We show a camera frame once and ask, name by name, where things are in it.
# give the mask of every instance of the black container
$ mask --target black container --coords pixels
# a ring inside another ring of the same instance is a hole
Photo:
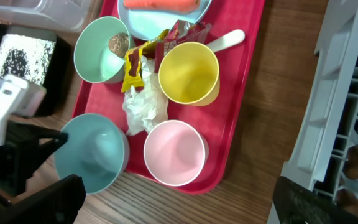
[[[54,112],[56,104],[64,99],[61,92],[71,55],[70,44],[50,30],[0,24],[0,44],[5,34],[24,35],[56,42],[42,85],[47,89],[47,94],[35,113],[36,116],[51,115]]]

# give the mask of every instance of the wooden table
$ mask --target wooden table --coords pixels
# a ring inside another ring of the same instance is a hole
[[[265,223],[275,181],[292,153],[305,113],[327,3],[266,0],[226,173],[212,191],[185,195],[124,173],[104,192],[87,196],[76,223]],[[94,1],[89,21],[97,18],[101,4]],[[74,48],[78,34],[60,35]],[[58,111],[26,122],[60,129],[70,120],[81,79],[72,61],[68,73],[67,98]],[[51,157],[28,181],[27,192],[11,200],[57,180]]]

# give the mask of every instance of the yellow cup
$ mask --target yellow cup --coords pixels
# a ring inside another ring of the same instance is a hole
[[[219,64],[215,53],[197,42],[174,47],[162,60],[159,80],[172,101],[205,106],[219,93]]]

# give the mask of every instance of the plastic cup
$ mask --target plastic cup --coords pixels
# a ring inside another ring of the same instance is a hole
[[[112,16],[101,17],[90,23],[81,33],[74,50],[74,65],[79,76],[90,83],[117,83],[124,79],[124,59],[109,50],[111,37],[125,33],[128,49],[135,42],[125,24]]]
[[[109,119],[83,114],[62,129],[68,141],[55,152],[60,179],[71,174],[82,177],[87,194],[109,187],[121,174],[129,159],[125,134]]]
[[[159,182],[182,186],[194,181],[208,157],[208,143],[189,124],[169,120],[151,130],[144,145],[149,172]]]
[[[205,106],[219,93],[219,64],[215,53],[197,42],[174,47],[162,60],[159,80],[172,101]]]

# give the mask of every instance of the mint green cup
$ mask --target mint green cup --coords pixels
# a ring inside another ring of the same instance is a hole
[[[135,42],[125,24],[112,16],[91,22],[81,33],[74,50],[74,66],[79,76],[90,83],[117,83],[124,79],[124,59],[110,52],[111,37],[125,33],[128,50]]]
[[[124,171],[129,160],[125,134],[108,118],[83,114],[62,129],[68,141],[55,153],[60,179],[76,174],[82,177],[85,192],[96,194],[108,188]]]

